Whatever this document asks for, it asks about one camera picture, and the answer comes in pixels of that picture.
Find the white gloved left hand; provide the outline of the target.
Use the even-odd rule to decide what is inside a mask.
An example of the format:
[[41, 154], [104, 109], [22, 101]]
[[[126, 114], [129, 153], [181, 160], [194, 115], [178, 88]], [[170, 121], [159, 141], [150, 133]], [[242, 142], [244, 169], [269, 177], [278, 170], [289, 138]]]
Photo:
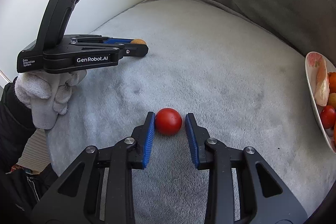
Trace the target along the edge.
[[31, 110], [34, 126], [50, 130], [56, 124], [58, 116], [67, 113], [73, 87], [86, 74], [86, 70], [56, 75], [45, 71], [20, 73], [14, 85], [15, 95]]

